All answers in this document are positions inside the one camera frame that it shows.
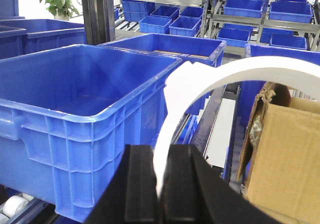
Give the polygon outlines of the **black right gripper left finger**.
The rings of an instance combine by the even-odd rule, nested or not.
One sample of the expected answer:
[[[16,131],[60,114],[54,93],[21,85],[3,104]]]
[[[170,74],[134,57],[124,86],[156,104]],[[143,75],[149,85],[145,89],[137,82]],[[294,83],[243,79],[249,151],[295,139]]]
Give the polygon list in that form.
[[[158,199],[150,145],[126,145],[120,164],[85,224],[156,224]]]

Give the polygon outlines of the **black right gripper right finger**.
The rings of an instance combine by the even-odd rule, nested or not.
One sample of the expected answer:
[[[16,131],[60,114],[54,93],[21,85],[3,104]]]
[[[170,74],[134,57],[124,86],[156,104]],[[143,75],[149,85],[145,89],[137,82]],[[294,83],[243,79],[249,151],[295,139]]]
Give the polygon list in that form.
[[[193,145],[170,146],[162,190],[165,224],[276,224],[235,192]]]

